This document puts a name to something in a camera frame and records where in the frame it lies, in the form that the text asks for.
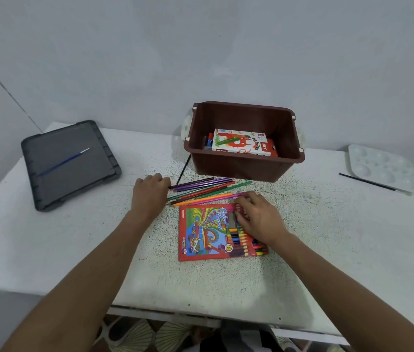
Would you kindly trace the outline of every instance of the forearm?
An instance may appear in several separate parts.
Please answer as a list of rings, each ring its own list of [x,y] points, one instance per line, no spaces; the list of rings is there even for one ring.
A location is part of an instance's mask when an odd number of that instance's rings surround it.
[[[413,348],[414,325],[296,236],[285,236],[273,249],[290,265],[357,352]]]
[[[121,224],[34,308],[2,351],[87,351],[150,222],[129,212]]]

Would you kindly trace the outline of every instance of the blue paintbrush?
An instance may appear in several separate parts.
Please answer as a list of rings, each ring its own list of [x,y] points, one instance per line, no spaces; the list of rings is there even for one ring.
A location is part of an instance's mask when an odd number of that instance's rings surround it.
[[[50,167],[49,169],[46,169],[45,171],[39,173],[37,176],[45,176],[46,174],[50,173],[51,171],[53,171],[54,169],[57,169],[59,166],[64,165],[65,163],[69,162],[72,159],[75,159],[76,157],[81,156],[83,153],[85,153],[89,148],[85,149],[84,151],[78,152],[76,154],[74,154],[71,157],[68,157],[67,159],[61,161],[60,163]]]

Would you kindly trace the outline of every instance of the pink colored pencil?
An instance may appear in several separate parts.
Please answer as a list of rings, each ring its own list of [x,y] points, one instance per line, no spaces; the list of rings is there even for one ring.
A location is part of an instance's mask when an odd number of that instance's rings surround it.
[[[210,203],[212,201],[220,201],[220,200],[223,200],[223,199],[237,198],[238,196],[243,196],[244,194],[245,193],[240,192],[238,194],[231,194],[231,195],[228,195],[228,196],[224,196],[222,198],[213,198],[213,199],[207,199],[207,200],[203,200],[203,201],[198,201],[196,203],[192,203],[191,205],[199,205],[199,204]]]

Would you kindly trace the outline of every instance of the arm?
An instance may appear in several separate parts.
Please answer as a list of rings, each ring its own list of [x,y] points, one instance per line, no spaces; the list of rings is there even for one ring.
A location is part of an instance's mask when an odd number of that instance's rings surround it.
[[[278,210],[262,195],[249,192],[236,202],[249,217],[237,212],[239,224],[290,265],[357,352],[412,349],[414,325],[288,232]]]
[[[22,321],[2,352],[88,351],[145,230],[163,210],[169,178],[137,179],[132,209]]]

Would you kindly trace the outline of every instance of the white table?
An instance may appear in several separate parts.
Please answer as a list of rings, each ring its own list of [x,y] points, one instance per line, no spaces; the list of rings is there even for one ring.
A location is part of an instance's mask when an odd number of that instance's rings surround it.
[[[34,209],[23,159],[0,183],[0,290],[46,294],[116,227],[137,177],[179,176],[187,158],[179,137],[101,130],[120,179],[49,213]],[[305,154],[277,183],[248,189],[277,205],[307,245],[414,323],[414,196],[339,176],[348,172],[344,152]],[[188,166],[183,180],[195,177]],[[114,304],[339,334],[275,253],[180,263],[177,223],[178,210],[167,208],[146,232]]]

